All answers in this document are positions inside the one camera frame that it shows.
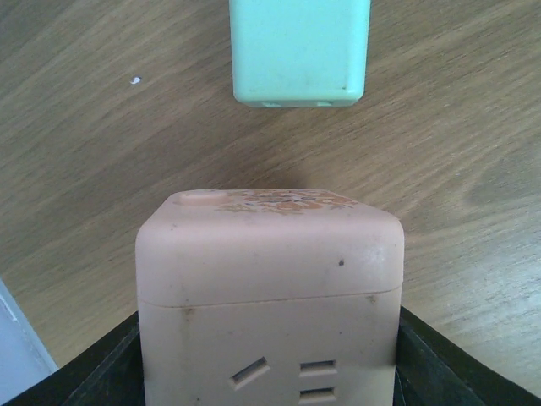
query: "socket hole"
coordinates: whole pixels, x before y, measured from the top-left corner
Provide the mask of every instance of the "socket hole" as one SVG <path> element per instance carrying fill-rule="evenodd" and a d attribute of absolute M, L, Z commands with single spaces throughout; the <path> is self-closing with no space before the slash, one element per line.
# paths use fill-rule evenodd
<path fill-rule="evenodd" d="M 310 389 L 308 391 L 301 391 L 301 396 L 298 400 L 298 404 L 314 404 L 335 401 L 335 388 L 324 387 L 321 389 Z"/>
<path fill-rule="evenodd" d="M 267 360 L 265 357 L 262 357 L 253 364 L 250 364 L 243 370 L 237 372 L 231 377 L 230 381 L 233 384 L 233 388 L 237 391 L 244 385 L 265 374 L 269 369 L 270 367 L 267 365 Z"/>
<path fill-rule="evenodd" d="M 336 361 L 306 362 L 301 364 L 300 377 L 336 374 Z"/>
<path fill-rule="evenodd" d="M 281 104 L 276 103 L 275 101 L 263 101 L 261 102 L 261 104 L 263 105 L 263 107 L 281 107 Z"/>

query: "beige extension socket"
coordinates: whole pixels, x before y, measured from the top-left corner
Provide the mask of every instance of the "beige extension socket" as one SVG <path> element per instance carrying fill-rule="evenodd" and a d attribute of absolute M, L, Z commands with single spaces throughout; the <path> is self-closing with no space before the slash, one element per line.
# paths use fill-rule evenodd
<path fill-rule="evenodd" d="M 403 256 L 328 191 L 171 196 L 136 244 L 146 404 L 392 405 Z"/>

